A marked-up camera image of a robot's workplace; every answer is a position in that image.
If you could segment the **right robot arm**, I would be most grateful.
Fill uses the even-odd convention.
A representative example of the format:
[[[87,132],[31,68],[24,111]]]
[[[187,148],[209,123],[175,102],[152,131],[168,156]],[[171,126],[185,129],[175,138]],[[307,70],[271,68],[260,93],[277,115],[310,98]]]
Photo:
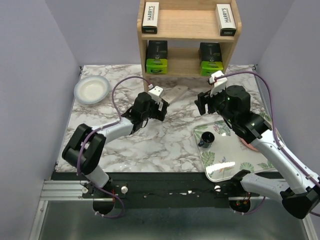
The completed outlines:
[[[320,203],[319,175],[287,148],[261,115],[251,111],[251,96],[243,86],[201,92],[194,103],[200,115],[220,115],[238,137],[256,148],[285,179],[281,183],[241,170],[230,180],[230,191],[234,195],[248,192],[277,200],[297,219],[304,219]]]

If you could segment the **white Harry's box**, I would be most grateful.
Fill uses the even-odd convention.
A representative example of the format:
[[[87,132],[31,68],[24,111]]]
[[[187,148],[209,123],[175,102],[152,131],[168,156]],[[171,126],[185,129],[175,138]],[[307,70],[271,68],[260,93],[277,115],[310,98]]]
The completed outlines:
[[[158,33],[159,9],[160,9],[159,2],[145,3],[143,19],[142,19],[142,27],[141,27],[143,34]]]
[[[233,37],[236,33],[236,24],[230,4],[217,4],[215,15],[220,36]]]

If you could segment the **green black Gillette box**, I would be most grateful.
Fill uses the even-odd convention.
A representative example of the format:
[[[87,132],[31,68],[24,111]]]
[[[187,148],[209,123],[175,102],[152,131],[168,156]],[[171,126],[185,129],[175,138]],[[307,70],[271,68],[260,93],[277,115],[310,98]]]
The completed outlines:
[[[224,65],[219,43],[201,42],[198,54],[201,76],[210,76],[217,71],[223,71]]]

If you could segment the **small white H box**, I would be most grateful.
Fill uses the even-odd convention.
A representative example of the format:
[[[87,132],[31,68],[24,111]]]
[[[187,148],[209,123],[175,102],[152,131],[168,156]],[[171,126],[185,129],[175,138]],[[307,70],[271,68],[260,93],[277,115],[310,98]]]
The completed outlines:
[[[187,86],[176,85],[169,92],[167,92],[162,99],[166,101],[169,105],[178,100],[182,95],[184,95],[188,90]]]

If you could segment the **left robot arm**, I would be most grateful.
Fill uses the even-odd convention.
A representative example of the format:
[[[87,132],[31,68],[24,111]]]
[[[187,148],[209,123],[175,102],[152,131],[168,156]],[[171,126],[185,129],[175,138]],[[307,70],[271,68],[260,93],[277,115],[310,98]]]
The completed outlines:
[[[78,174],[83,174],[94,184],[93,191],[101,198],[111,191],[111,178],[99,166],[105,144],[120,137],[134,134],[149,119],[164,121],[169,104],[162,98],[154,100],[149,93],[141,92],[133,106],[121,115],[119,121],[103,126],[91,127],[80,124],[62,151],[62,158]]]

